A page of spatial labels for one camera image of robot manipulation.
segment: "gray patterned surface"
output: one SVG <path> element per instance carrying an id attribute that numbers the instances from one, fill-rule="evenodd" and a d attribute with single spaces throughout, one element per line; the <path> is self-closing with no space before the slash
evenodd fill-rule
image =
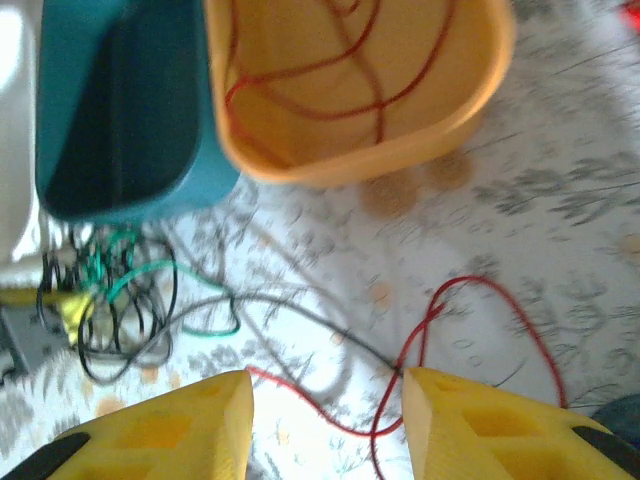
<path id="1" fill-rule="evenodd" d="M 430 294 L 461 273 L 507 286 L 562 369 L 571 407 L 590 413 L 640 390 L 640 44 L 604 0 L 516 0 L 516 58 L 468 145 L 470 185 L 424 189 L 393 222 L 354 188 L 311 191 L 242 179 L 231 198 L 164 228 L 181 260 L 244 291 L 303 304 L 389 357 Z M 209 292 L 183 282 L 187 305 Z M 0 473 L 78 422 L 229 369 L 289 375 L 348 425 L 371 421 L 390 372 L 340 335 L 283 307 L 245 304 L 224 341 L 181 337 L 160 371 L 94 387 L 61 357 L 0 393 Z M 188 321 L 222 324 L 203 310 Z M 429 364 L 543 401 L 548 372 L 522 325 L 465 287 L 434 325 Z M 397 395 L 385 423 L 399 414 Z M 298 398 L 256 383 L 249 478 L 372 478 L 367 442 L 343 436 Z M 381 440 L 387 478 L 411 478 L 406 439 Z"/>

